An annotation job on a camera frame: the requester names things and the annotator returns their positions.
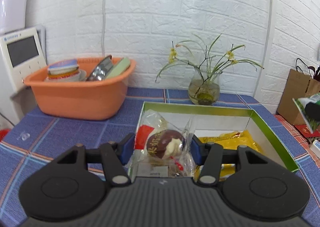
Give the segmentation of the green open cardboard box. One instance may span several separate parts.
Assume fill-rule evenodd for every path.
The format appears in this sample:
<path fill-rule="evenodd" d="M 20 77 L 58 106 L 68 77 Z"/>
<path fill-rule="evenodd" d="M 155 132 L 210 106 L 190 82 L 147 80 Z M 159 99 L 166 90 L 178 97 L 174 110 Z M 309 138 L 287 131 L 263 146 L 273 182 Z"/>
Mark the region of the green open cardboard box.
<path fill-rule="evenodd" d="M 280 134 L 253 109 L 145 102 L 138 127 L 142 126 L 145 113 L 151 111 L 158 112 L 166 121 L 180 129 L 192 119 L 191 128 L 197 137 L 216 137 L 222 133 L 247 129 L 268 158 L 291 172 L 299 170 Z"/>

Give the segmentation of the orange plastic basin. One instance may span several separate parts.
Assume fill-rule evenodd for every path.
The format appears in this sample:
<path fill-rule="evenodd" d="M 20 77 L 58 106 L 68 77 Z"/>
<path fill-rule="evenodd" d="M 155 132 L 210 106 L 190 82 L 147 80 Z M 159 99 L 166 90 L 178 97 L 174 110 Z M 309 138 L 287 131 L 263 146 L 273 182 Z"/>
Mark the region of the orange plastic basin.
<path fill-rule="evenodd" d="M 121 75 L 104 81 L 52 83 L 45 81 L 48 67 L 44 67 L 27 76 L 24 84 L 31 87 L 43 113 L 105 120 L 114 116 L 125 100 L 129 77 L 136 68 L 136 61 L 131 59 L 130 62 L 130 67 Z"/>

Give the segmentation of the metal bowl in basin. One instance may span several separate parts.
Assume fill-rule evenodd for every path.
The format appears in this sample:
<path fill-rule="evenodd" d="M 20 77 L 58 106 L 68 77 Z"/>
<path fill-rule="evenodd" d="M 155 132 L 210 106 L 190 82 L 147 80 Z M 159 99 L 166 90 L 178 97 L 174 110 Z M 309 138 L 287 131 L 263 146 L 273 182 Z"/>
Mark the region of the metal bowl in basin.
<path fill-rule="evenodd" d="M 112 68 L 112 55 L 108 55 L 99 64 L 97 64 L 91 74 L 87 77 L 86 81 L 103 81 L 106 79 Z"/>

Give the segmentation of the yellow bread snack packet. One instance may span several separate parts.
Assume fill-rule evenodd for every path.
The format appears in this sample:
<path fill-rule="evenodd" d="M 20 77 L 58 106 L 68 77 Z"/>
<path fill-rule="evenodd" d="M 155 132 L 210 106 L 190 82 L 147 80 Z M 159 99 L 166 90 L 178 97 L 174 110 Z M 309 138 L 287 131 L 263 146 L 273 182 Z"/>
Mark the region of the yellow bread snack packet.
<path fill-rule="evenodd" d="M 217 143 L 225 149 L 236 150 L 240 145 L 246 145 L 253 150 L 265 154 L 260 145 L 253 140 L 251 134 L 246 129 L 242 132 L 234 131 L 231 133 L 223 133 L 217 137 L 200 137 L 200 142 L 208 144 L 210 142 Z M 226 180 L 229 176 L 235 173 L 234 164 L 222 164 L 220 172 L 220 181 Z"/>

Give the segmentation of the dark purple plant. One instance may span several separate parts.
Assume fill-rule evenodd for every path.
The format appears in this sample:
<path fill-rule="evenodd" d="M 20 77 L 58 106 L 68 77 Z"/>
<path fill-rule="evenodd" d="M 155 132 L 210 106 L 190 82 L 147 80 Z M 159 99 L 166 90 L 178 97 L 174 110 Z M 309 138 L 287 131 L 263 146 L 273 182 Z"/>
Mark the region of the dark purple plant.
<path fill-rule="evenodd" d="M 305 74 L 305 71 L 307 71 L 307 74 L 310 77 L 312 77 L 314 80 L 320 81 L 320 66 L 317 68 L 314 66 L 309 66 L 302 59 L 297 58 L 295 61 L 295 69 L 297 72 L 301 72 L 302 74 Z"/>

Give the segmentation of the glass vase with orchid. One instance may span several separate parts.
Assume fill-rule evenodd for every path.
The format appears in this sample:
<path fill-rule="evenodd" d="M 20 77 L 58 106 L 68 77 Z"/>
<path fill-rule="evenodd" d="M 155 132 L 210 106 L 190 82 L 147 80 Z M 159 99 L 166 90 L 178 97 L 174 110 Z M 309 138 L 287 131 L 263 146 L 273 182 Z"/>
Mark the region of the glass vase with orchid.
<path fill-rule="evenodd" d="M 210 106 L 220 96 L 220 77 L 227 68 L 238 64 L 249 64 L 255 70 L 263 70 L 263 65 L 251 59 L 237 59 L 235 51 L 245 49 L 244 44 L 234 45 L 224 53 L 213 53 L 214 45 L 220 40 L 219 34 L 210 44 L 199 35 L 195 39 L 181 40 L 171 44 L 168 62 L 159 70 L 155 78 L 158 83 L 164 71 L 173 67 L 191 67 L 194 75 L 188 86 L 188 97 L 195 105 Z"/>

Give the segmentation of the green snack packet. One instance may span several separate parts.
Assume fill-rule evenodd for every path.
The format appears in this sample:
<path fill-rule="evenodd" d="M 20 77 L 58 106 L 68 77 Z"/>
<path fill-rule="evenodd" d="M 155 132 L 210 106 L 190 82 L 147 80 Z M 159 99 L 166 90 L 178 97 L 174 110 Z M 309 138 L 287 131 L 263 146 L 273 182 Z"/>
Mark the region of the green snack packet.
<path fill-rule="evenodd" d="M 316 93 L 310 97 L 293 99 L 297 109 L 302 115 L 306 126 L 311 133 L 314 133 L 319 127 L 320 122 L 320 105 L 319 105 L 319 93 Z"/>

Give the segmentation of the white power strip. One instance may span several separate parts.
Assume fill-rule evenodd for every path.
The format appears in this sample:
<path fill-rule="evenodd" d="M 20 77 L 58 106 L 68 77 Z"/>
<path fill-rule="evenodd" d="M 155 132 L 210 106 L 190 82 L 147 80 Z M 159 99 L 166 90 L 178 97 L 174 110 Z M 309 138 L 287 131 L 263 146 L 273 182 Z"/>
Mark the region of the white power strip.
<path fill-rule="evenodd" d="M 312 142 L 310 150 L 320 159 L 320 142 L 318 140 Z"/>

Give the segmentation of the blue checked tablecloth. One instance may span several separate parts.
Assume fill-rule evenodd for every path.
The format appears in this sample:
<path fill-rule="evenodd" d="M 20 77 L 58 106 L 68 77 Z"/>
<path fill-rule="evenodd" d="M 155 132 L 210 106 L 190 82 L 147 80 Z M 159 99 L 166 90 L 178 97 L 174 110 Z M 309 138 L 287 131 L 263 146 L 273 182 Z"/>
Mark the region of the blue checked tablecloth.
<path fill-rule="evenodd" d="M 1 221 L 17 226 L 25 219 L 18 191 L 25 178 L 76 144 L 88 148 L 120 141 L 135 130 L 144 102 L 189 104 L 184 90 L 130 88 L 119 112 L 104 121 L 57 118 L 40 109 L 28 113 L 1 141 Z M 319 167 L 308 153 L 308 143 L 282 117 L 267 110 L 252 96 L 223 93 L 218 107 L 256 111 L 281 139 L 299 166 L 297 174 L 310 188 L 303 213 L 311 225 L 319 226 Z"/>

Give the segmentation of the clear date pastry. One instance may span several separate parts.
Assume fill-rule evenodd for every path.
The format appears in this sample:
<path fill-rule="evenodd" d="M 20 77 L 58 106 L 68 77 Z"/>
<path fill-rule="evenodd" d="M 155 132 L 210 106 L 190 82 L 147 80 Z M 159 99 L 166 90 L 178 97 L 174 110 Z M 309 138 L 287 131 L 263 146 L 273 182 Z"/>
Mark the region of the clear date pastry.
<path fill-rule="evenodd" d="M 132 179 L 193 177 L 196 166 L 191 155 L 191 141 L 194 132 L 193 115 L 145 111 L 127 166 L 129 176 Z"/>

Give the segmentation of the white appliance with screen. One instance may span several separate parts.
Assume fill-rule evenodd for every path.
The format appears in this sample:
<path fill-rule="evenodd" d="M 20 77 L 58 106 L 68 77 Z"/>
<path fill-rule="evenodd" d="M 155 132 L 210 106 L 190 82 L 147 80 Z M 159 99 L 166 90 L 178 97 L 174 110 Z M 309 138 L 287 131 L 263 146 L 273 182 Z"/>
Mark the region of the white appliance with screen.
<path fill-rule="evenodd" d="M 35 27 L 1 36 L 1 116 L 12 126 L 36 106 L 24 79 L 46 65 Z"/>

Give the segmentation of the red booklet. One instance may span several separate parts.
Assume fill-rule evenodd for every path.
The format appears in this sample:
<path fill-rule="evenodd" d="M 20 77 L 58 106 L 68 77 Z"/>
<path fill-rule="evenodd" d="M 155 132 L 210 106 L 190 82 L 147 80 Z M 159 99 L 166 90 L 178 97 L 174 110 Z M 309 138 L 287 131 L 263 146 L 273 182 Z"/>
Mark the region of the red booklet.
<path fill-rule="evenodd" d="M 311 133 L 309 128 L 306 125 L 295 125 L 295 128 L 299 131 L 304 138 L 318 138 L 319 131 L 316 130 L 314 133 Z"/>

